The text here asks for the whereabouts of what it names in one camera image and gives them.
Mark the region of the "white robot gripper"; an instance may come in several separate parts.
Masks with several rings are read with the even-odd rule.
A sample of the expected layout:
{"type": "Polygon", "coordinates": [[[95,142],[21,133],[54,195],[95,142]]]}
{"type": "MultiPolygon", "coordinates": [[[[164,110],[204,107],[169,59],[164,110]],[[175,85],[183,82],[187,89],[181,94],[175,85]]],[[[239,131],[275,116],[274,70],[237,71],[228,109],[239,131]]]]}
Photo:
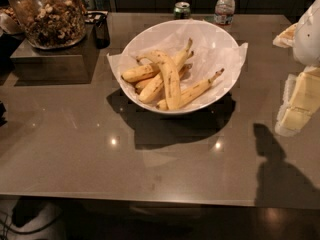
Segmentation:
{"type": "Polygon", "coordinates": [[[320,108],[320,0],[315,0],[294,23],[273,40],[281,48],[293,46],[295,59],[307,67],[285,82],[275,132],[291,137],[299,133],[320,108]]]}

